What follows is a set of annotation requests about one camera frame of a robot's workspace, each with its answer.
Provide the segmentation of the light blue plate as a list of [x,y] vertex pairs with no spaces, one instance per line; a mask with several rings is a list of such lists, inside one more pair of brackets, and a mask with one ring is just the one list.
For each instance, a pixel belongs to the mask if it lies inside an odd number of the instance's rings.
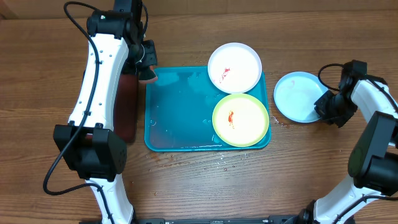
[[315,102],[327,91],[315,75],[291,72],[277,82],[274,102],[286,118],[298,123],[312,123],[320,119]]

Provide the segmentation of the yellow plate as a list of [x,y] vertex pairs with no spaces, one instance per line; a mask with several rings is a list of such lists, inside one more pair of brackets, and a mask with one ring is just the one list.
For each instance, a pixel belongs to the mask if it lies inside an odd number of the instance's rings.
[[217,136],[234,147],[251,147],[259,143],[269,130],[269,114],[256,97],[237,93],[222,98],[212,114]]

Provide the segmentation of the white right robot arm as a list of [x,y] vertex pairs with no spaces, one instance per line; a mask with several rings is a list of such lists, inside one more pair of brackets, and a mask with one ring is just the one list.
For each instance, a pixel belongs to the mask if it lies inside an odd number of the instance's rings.
[[373,79],[358,81],[351,101],[367,125],[350,154],[348,175],[289,223],[352,223],[371,202],[397,200],[397,154],[387,150],[397,146],[397,103],[387,85]]

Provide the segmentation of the green red sponge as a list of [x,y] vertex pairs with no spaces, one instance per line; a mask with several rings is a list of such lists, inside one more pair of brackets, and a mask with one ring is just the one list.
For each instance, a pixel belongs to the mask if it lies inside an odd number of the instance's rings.
[[139,72],[139,82],[143,84],[154,83],[158,80],[158,76],[155,74],[154,66],[150,65],[143,68]]

